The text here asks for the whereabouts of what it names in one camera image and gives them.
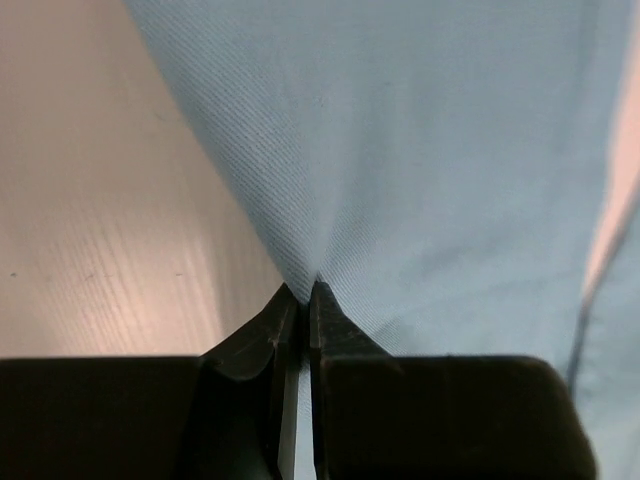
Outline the light blue trousers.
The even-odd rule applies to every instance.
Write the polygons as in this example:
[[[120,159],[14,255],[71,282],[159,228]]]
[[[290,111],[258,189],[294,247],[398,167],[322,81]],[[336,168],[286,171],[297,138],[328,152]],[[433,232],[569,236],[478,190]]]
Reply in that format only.
[[[603,479],[639,475],[639,211],[581,287],[634,1],[132,1],[197,139],[302,300],[402,354],[528,354]]]

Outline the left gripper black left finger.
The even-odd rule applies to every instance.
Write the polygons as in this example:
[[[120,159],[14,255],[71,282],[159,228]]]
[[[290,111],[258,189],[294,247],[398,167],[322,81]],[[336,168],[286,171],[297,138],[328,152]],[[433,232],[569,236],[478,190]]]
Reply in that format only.
[[[299,304],[282,285],[202,356],[178,478],[293,478],[298,380]]]

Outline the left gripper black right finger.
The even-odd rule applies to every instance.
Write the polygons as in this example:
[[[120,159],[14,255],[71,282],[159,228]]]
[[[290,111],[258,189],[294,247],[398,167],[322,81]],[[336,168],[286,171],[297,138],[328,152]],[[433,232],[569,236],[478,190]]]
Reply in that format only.
[[[309,303],[313,461],[319,479],[390,479],[397,472],[396,358],[342,310],[328,284]]]

